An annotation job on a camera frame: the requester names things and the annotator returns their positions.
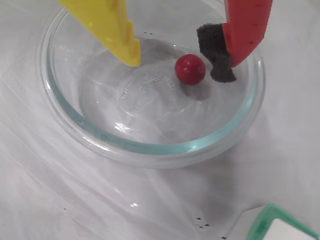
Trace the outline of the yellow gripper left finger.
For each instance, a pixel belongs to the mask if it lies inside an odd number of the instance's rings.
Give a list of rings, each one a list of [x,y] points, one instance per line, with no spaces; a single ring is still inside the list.
[[[141,64],[140,40],[135,37],[124,0],[61,0],[60,3],[122,63],[130,67]]]

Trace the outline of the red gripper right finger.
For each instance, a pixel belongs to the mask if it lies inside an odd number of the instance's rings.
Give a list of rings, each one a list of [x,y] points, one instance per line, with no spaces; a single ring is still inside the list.
[[[207,23],[197,31],[200,53],[212,64],[210,76],[219,83],[237,80],[233,68],[263,40],[272,0],[226,0],[226,22]]]

